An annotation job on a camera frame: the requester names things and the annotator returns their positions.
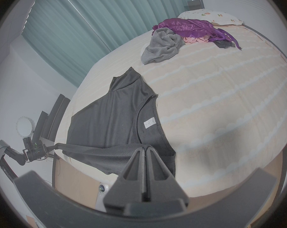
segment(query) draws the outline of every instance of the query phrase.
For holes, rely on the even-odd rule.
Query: mattress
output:
[[[243,26],[221,28],[243,49],[186,44],[169,60],[143,65],[140,55],[151,39],[149,31],[102,58],[67,107],[56,143],[66,143],[75,113],[105,95],[113,77],[133,67],[159,94],[161,126],[176,151],[176,180],[189,197],[232,187],[265,167],[287,143],[287,59]],[[117,178],[61,150],[56,154],[105,184]]]

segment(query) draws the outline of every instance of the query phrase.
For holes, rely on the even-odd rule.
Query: ceiling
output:
[[[20,0],[0,28],[0,64],[9,54],[9,45],[23,30],[28,12],[35,0]]]

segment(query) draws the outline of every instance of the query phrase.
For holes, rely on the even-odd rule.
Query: white headboard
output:
[[[201,0],[202,8],[226,12],[263,34],[287,57],[287,29],[267,0]]]

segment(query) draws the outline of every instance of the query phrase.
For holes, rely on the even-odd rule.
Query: clothing label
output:
[[[145,128],[147,129],[148,127],[151,127],[152,125],[156,124],[155,118],[152,117],[149,120],[145,121],[144,123]]]

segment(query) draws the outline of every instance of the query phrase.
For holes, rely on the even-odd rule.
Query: curtain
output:
[[[57,72],[79,86],[117,47],[185,11],[189,0],[36,0],[23,37]]]

